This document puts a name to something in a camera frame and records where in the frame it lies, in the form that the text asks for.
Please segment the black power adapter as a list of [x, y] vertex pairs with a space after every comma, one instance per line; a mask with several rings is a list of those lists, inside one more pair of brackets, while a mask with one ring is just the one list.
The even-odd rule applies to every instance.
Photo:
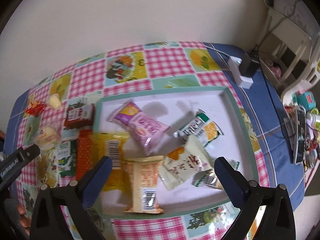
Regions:
[[259, 56], [257, 54], [244, 53], [239, 66], [240, 74], [244, 77], [253, 77], [260, 67]]

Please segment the red crinkled candy wrapper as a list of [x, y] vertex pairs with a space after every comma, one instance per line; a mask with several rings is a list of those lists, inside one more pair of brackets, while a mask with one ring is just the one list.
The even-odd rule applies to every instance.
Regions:
[[35, 118], [39, 117], [43, 111], [46, 109], [47, 104], [41, 101], [37, 101], [37, 100], [32, 100], [29, 102], [27, 109], [25, 110], [25, 112], [28, 115], [32, 115]]

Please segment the pink checkered picture tablecloth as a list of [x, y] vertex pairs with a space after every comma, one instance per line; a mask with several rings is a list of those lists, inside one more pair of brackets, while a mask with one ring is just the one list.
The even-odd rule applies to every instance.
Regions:
[[160, 42], [117, 49], [89, 57], [33, 85], [15, 102], [7, 127], [5, 152], [25, 147], [31, 117], [30, 100], [46, 100], [61, 92], [64, 103], [84, 96], [111, 96], [126, 92], [192, 86], [227, 87], [238, 104], [252, 136], [259, 181], [265, 186], [284, 183], [296, 209], [305, 193], [301, 165], [291, 161], [285, 140], [286, 115], [279, 96], [261, 72], [250, 89], [238, 87], [227, 68], [228, 56], [243, 57], [238, 47], [202, 42]]

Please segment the red white chocolate packet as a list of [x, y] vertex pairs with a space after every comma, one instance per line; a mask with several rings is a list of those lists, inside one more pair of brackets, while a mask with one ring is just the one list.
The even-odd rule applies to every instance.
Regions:
[[92, 126], [94, 122], [95, 106], [94, 104], [75, 106], [67, 108], [64, 126], [67, 129], [82, 128]]

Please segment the white tray green rim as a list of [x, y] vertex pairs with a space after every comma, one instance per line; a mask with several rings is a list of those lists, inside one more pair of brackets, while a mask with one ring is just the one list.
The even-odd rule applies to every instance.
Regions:
[[[223, 134], [207, 146], [212, 157], [223, 156], [240, 163], [239, 171], [247, 180], [258, 179], [258, 169], [249, 132], [243, 117], [244, 111], [237, 105], [226, 87], [186, 87], [146, 90], [108, 96], [96, 105], [93, 131], [118, 133], [123, 127], [110, 118], [122, 105], [133, 101], [146, 114], [169, 126], [163, 139], [154, 149], [155, 155], [165, 155], [178, 148], [182, 141], [173, 133], [203, 110], [221, 129]], [[195, 187], [191, 180], [168, 191], [159, 181], [156, 192], [161, 218], [196, 213], [228, 202], [222, 190]]]

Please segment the yellow transparent snack packet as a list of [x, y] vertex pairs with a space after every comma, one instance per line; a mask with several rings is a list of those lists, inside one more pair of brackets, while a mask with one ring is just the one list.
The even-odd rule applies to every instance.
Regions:
[[113, 191], [125, 189], [124, 173], [124, 151], [123, 146], [130, 138], [126, 132], [123, 133], [93, 133], [89, 136], [91, 147], [91, 160], [93, 166], [103, 156], [108, 156], [112, 160], [112, 172], [107, 179], [102, 191]]

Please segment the green white cracker packet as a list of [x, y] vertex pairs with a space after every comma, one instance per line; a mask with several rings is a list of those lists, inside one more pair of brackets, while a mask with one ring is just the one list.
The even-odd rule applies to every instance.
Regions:
[[204, 147], [219, 136], [224, 135], [222, 129], [201, 109], [195, 116], [173, 133], [175, 138], [187, 141], [190, 135], [195, 135]]

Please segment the green gold small packet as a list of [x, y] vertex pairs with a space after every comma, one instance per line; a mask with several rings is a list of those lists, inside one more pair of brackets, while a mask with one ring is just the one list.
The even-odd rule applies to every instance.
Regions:
[[214, 168], [195, 174], [192, 185], [199, 188], [223, 190], [223, 186], [215, 174]]

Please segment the cream rice cracker packet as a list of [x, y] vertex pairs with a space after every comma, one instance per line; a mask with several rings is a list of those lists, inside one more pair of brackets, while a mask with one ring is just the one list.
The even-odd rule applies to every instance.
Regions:
[[159, 168], [159, 177], [169, 191], [185, 183], [199, 172], [209, 171], [213, 163], [195, 135], [190, 135], [184, 146], [167, 154]]

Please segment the orange striped wafer packet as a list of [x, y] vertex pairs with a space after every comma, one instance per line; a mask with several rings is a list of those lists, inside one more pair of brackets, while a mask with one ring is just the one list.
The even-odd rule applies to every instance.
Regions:
[[157, 181], [163, 160], [164, 157], [158, 155], [124, 161], [132, 196], [131, 204], [125, 212], [148, 214], [164, 212], [157, 201]]

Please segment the white shelf unit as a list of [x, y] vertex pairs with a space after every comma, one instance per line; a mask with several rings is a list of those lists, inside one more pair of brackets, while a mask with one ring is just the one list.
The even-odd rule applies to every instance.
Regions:
[[291, 20], [270, 8], [261, 41], [265, 35], [279, 42], [270, 53], [259, 53], [261, 68], [280, 95], [289, 105], [292, 95], [310, 90], [319, 82], [319, 38], [316, 42]]

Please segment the pink snack packet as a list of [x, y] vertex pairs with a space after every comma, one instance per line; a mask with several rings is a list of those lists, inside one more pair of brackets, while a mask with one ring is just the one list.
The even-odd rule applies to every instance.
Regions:
[[133, 100], [125, 102], [113, 112], [109, 121], [120, 124], [128, 130], [147, 156], [151, 155], [170, 128], [169, 125], [146, 114]]

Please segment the black tablet device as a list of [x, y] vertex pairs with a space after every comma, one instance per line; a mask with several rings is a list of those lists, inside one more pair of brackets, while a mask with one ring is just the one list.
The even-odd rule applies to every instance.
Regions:
[[306, 141], [306, 121], [304, 108], [295, 109], [295, 144], [293, 148], [293, 161], [298, 165], [304, 160]]

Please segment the clear yellow cake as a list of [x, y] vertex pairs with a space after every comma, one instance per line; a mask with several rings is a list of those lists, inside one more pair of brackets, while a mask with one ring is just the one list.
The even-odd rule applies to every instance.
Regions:
[[54, 128], [46, 126], [38, 130], [33, 142], [41, 150], [49, 150], [60, 142], [60, 137]]

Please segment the red patterned snack packet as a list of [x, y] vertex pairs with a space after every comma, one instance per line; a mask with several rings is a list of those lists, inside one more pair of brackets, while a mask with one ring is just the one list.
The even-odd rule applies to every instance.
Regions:
[[92, 134], [93, 132], [91, 129], [83, 129], [79, 132], [76, 154], [76, 180], [80, 180], [85, 173], [92, 168]]

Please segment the green mung bean biscuit packet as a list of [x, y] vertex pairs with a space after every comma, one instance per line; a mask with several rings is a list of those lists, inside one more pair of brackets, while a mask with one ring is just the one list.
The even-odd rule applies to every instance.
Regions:
[[77, 140], [64, 141], [57, 147], [57, 162], [62, 178], [75, 176], [77, 151]]

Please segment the yellow jelly cup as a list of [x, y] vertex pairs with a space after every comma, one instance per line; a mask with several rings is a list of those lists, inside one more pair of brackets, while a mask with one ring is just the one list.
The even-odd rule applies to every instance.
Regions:
[[59, 94], [55, 93], [51, 95], [48, 99], [47, 105], [52, 109], [59, 110], [62, 107]]

